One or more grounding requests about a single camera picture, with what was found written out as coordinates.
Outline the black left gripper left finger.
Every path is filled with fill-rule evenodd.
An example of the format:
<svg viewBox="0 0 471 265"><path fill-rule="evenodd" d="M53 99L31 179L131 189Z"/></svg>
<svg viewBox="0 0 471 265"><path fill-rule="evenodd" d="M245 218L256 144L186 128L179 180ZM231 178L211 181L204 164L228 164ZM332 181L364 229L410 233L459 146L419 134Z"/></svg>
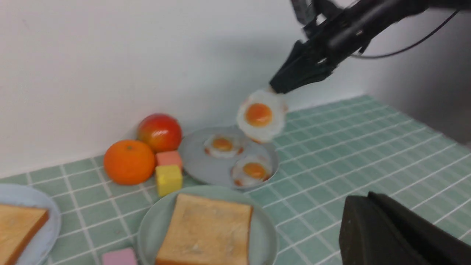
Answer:
<svg viewBox="0 0 471 265"><path fill-rule="evenodd" d="M370 199L348 196L339 235L344 265L429 265Z"/></svg>

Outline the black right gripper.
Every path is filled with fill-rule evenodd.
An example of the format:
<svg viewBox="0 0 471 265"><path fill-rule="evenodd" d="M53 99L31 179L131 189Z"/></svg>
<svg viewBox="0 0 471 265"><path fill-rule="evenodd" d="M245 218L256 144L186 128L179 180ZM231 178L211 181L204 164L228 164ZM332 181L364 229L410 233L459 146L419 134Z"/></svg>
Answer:
<svg viewBox="0 0 471 265"><path fill-rule="evenodd" d="M294 13L307 40L296 41L284 64L269 81L277 94L326 79L337 65L368 48L361 18L368 1L357 0L345 8L332 0L293 0Z"/></svg>

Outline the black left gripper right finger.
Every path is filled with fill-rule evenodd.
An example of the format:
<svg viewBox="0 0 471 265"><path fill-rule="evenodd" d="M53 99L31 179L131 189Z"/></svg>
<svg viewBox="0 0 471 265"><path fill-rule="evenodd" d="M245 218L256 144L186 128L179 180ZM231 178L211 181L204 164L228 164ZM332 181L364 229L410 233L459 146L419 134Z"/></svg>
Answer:
<svg viewBox="0 0 471 265"><path fill-rule="evenodd" d="M385 194L368 193L406 242L431 265L469 265L470 245L433 225Z"/></svg>

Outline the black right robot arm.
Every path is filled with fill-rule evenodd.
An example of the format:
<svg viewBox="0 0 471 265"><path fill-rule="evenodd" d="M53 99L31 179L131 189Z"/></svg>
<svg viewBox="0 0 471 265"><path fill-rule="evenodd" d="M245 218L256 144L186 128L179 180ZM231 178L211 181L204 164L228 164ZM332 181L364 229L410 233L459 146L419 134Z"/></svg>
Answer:
<svg viewBox="0 0 471 265"><path fill-rule="evenodd" d="M357 0L345 8L331 0L291 4L307 41L296 41L271 79L277 94L325 80L341 62L356 52L362 56L374 37L406 17L429 8L454 10L453 15L470 10L469 0Z"/></svg>

